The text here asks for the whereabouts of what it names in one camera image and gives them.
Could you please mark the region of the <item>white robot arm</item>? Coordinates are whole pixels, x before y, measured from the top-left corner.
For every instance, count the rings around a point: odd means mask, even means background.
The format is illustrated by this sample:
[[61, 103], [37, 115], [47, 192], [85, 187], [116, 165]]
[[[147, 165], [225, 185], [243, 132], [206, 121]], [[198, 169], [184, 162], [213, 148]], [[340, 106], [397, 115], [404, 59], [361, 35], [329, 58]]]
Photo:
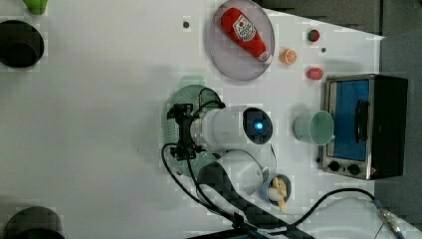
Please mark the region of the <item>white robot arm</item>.
[[275, 173], [273, 124], [264, 111], [227, 108], [214, 101], [199, 108], [175, 104], [165, 118], [176, 123], [178, 138], [161, 153], [187, 164], [195, 200], [253, 239], [270, 239], [274, 234], [315, 239], [260, 207], [253, 197], [260, 190], [265, 201], [284, 208], [292, 191], [290, 180]]

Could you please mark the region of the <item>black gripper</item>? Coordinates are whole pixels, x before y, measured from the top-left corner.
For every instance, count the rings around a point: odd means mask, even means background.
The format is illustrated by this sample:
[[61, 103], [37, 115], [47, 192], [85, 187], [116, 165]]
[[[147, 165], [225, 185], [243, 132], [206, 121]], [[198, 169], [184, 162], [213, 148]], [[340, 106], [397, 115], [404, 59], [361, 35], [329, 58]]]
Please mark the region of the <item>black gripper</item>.
[[166, 114], [168, 120], [174, 119], [178, 125], [178, 141], [170, 149], [170, 154], [177, 161], [195, 159], [203, 148], [197, 145], [191, 135], [192, 123], [199, 119], [199, 114], [193, 112], [192, 104], [175, 104]]

